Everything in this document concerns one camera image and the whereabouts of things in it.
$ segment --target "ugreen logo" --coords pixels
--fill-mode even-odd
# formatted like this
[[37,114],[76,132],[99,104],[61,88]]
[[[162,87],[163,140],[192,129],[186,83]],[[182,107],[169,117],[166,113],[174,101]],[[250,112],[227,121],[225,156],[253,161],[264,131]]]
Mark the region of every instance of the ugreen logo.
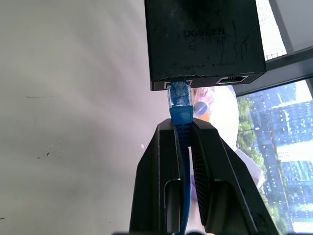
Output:
[[218,36],[224,35],[224,28],[210,28],[210,29],[199,29],[199,30],[184,30],[184,36],[188,37],[205,37],[205,36]]

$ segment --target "glass window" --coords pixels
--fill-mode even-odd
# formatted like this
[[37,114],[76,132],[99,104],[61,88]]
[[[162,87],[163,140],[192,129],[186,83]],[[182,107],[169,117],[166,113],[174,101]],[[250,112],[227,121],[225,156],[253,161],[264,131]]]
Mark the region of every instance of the glass window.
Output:
[[237,101],[237,147],[263,170],[259,191],[276,227],[313,232],[313,101],[306,81]]
[[269,0],[256,0],[265,60],[287,54]]

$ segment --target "white wall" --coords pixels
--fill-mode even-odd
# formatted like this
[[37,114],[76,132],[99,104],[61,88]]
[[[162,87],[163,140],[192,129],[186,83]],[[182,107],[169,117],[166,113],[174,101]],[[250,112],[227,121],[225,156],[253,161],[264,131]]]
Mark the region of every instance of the white wall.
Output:
[[313,1],[276,0],[294,51],[313,46]]
[[143,1],[0,1],[0,234],[127,231],[150,92]]

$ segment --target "blue ethernet cable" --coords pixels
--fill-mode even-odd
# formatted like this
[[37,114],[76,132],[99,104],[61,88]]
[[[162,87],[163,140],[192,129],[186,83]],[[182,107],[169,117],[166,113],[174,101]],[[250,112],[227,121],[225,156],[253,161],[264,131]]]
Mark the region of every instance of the blue ethernet cable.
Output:
[[178,235],[184,235],[187,227],[191,202],[191,172],[190,172],[190,132],[193,118],[191,105],[191,88],[188,82],[172,82],[167,88],[172,122],[179,136],[179,147],[184,171],[184,207],[182,225]]

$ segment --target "building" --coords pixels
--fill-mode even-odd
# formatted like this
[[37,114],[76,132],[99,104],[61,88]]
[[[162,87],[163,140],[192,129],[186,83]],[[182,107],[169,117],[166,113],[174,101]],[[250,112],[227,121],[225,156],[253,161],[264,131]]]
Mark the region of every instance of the building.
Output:
[[268,115],[275,147],[313,140],[313,101],[281,104]]
[[298,142],[277,147],[277,155],[282,162],[311,161],[313,156],[313,141]]
[[292,225],[295,233],[313,233],[313,222],[294,222]]
[[256,149],[263,155],[264,165],[267,169],[267,181],[263,185],[264,193],[270,205],[278,205],[279,214],[287,223],[289,231],[293,231],[290,209],[285,196],[284,186],[281,181],[279,166],[275,154],[275,148],[272,138],[272,130],[270,129],[269,110],[254,110],[250,112],[257,136]]
[[293,222],[313,222],[313,164],[282,162],[286,195]]
[[248,100],[253,103],[252,111],[269,110],[283,103],[296,101],[296,84],[276,87],[248,95]]

